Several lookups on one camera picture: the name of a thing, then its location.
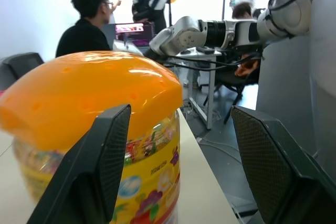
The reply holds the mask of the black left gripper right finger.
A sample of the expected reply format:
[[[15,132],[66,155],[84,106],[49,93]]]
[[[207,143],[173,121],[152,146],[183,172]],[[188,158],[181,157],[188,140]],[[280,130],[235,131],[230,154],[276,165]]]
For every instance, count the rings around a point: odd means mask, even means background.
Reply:
[[[263,224],[336,224],[336,184],[284,125],[240,106],[231,116]]]

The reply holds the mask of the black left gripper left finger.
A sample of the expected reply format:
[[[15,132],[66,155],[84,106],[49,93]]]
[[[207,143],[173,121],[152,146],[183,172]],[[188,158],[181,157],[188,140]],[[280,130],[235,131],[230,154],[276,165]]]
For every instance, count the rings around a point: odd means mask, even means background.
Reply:
[[[131,106],[97,116],[65,154],[27,224],[109,224],[121,181]]]

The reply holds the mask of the clear plastic lollipop jar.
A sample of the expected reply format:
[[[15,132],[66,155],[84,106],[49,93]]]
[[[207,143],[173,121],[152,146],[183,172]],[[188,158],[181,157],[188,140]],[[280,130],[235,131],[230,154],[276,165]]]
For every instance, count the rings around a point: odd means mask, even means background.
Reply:
[[[38,203],[64,154],[13,141],[26,189]],[[164,118],[127,144],[118,197],[110,224],[172,224],[180,193],[180,117]]]

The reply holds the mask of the orange plastic jar lid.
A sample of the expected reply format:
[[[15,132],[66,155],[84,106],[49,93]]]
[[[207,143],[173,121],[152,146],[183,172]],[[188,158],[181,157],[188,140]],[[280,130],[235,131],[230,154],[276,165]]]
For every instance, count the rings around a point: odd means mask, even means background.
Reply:
[[[39,150],[69,150],[103,111],[129,104],[128,139],[182,105],[173,72],[146,57],[91,51],[55,58],[0,95],[0,130]]]

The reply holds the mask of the black chair with orange cloth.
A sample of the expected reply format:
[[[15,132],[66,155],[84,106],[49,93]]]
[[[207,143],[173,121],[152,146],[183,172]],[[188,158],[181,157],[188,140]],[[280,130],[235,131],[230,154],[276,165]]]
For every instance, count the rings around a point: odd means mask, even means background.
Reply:
[[[226,87],[237,94],[233,102],[233,105],[236,105],[243,97],[244,88],[258,83],[262,58],[262,54],[258,52],[240,55],[222,51],[221,55],[216,57],[216,65],[221,67],[226,63],[229,66],[216,70],[213,93],[222,86]]]

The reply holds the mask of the silver robot torso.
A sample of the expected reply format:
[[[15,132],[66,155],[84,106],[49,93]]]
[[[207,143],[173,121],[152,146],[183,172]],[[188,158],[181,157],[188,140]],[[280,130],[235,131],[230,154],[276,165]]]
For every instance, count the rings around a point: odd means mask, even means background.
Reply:
[[[269,45],[264,57],[256,109],[336,180],[336,0],[316,0],[311,33]]]

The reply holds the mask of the white desk with metal legs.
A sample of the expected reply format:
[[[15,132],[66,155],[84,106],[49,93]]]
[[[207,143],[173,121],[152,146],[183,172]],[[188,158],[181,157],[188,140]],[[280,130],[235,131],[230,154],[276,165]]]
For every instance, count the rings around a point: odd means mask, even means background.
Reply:
[[[214,119],[214,92],[216,58],[222,54],[210,50],[209,54],[190,48],[177,55],[178,64],[186,68],[183,112],[185,116],[196,116],[207,130],[212,129]]]

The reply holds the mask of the black office chair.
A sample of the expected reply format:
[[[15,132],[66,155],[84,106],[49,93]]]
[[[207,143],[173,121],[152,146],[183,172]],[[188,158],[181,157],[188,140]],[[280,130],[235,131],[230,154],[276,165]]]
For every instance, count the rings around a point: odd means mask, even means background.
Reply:
[[[39,53],[28,52],[0,59],[0,91],[8,89],[23,75],[42,65]]]

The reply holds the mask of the laptop with lit screen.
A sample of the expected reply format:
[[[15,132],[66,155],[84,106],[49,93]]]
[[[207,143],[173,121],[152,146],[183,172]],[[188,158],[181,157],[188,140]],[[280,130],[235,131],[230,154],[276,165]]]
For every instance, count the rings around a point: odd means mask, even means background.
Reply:
[[[149,42],[155,37],[152,23],[121,23],[107,24],[102,28],[110,48],[115,40],[133,43],[138,48],[149,46]]]

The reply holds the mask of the seated person in black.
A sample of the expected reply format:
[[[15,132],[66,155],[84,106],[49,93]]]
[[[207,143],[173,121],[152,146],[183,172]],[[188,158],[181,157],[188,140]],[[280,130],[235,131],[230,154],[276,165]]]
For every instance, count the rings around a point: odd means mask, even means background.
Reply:
[[[110,51],[101,28],[110,21],[109,0],[71,0],[79,20],[61,36],[55,57],[77,52]]]

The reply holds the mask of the seated person with brown hair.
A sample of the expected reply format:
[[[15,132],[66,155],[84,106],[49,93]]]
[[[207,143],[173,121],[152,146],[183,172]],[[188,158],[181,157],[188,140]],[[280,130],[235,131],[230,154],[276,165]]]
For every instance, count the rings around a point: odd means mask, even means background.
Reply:
[[[234,6],[232,19],[254,19],[251,4],[242,2]]]

